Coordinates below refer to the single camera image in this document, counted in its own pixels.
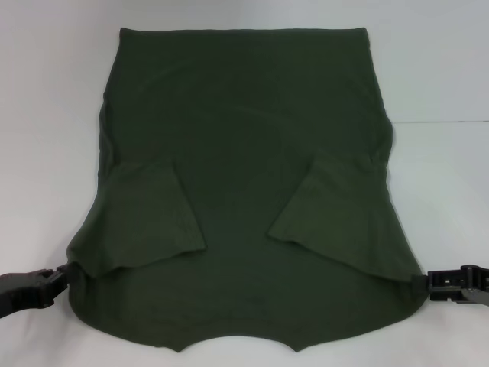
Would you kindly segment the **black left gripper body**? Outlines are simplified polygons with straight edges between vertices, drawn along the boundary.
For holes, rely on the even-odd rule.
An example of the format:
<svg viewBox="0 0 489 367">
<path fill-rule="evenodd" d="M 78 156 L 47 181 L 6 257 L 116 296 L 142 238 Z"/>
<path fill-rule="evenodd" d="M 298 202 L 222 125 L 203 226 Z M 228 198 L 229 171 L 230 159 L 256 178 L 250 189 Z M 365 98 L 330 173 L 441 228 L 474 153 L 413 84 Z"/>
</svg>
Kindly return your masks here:
<svg viewBox="0 0 489 367">
<path fill-rule="evenodd" d="M 44 309 L 54 305 L 50 278 L 54 271 L 42 269 L 28 273 L 1 276 L 1 318 L 28 309 Z"/>
</svg>

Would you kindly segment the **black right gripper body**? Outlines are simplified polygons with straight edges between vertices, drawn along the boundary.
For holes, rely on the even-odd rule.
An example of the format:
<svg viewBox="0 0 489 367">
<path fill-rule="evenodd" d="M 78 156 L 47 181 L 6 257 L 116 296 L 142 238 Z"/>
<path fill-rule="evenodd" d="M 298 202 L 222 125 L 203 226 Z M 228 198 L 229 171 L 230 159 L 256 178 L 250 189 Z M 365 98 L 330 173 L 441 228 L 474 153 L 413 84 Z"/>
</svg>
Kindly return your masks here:
<svg viewBox="0 0 489 367">
<path fill-rule="evenodd" d="M 476 265 L 461 267 L 464 275 L 461 295 L 466 304 L 488 304 L 488 269 Z"/>
</svg>

